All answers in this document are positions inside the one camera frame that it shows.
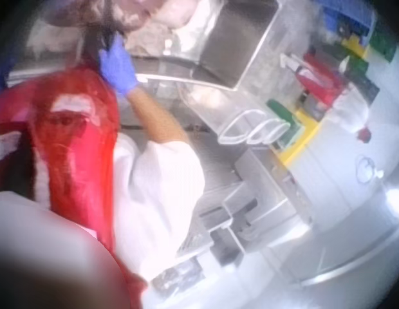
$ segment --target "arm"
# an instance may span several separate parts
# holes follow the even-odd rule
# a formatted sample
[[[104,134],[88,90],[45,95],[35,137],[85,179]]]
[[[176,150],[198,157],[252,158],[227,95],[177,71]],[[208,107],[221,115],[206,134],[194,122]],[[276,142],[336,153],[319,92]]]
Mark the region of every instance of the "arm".
[[[150,140],[159,144],[173,141],[189,144],[188,136],[177,120],[138,87],[131,57],[125,51],[119,34],[116,34],[109,51],[100,52],[100,60],[102,76],[128,99]]]

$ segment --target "hand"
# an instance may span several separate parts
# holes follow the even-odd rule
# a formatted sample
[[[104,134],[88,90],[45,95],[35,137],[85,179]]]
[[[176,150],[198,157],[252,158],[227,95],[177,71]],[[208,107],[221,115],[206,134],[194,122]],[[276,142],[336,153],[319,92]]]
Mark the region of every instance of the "hand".
[[[124,48],[119,33],[115,34],[111,49],[100,50],[101,74],[119,93],[127,95],[138,85],[130,54]]]

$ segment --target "blue glove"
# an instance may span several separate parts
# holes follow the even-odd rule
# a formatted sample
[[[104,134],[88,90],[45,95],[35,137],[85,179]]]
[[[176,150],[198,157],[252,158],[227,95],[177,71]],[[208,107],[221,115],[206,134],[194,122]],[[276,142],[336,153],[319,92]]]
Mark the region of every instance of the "blue glove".
[[[127,95],[137,87],[134,65],[131,56],[124,48],[124,42],[119,33],[115,34],[111,49],[100,50],[101,74],[115,90]]]

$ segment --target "blue latex glove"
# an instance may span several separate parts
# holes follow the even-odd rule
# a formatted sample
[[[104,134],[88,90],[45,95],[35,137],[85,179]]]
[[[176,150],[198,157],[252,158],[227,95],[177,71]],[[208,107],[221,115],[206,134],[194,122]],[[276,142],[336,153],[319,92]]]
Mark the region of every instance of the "blue latex glove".
[[[124,48],[124,42],[119,33],[115,34],[111,49],[100,50],[101,74],[119,93],[127,95],[137,87],[134,65],[131,56]]]

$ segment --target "white sleeve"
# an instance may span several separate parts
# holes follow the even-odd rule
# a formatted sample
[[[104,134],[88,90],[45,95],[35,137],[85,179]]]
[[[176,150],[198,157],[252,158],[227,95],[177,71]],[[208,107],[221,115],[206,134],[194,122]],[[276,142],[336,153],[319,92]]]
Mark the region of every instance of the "white sleeve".
[[[136,159],[129,196],[116,201],[117,254],[150,281],[169,268],[187,237],[205,186],[200,161],[183,142],[148,142]]]

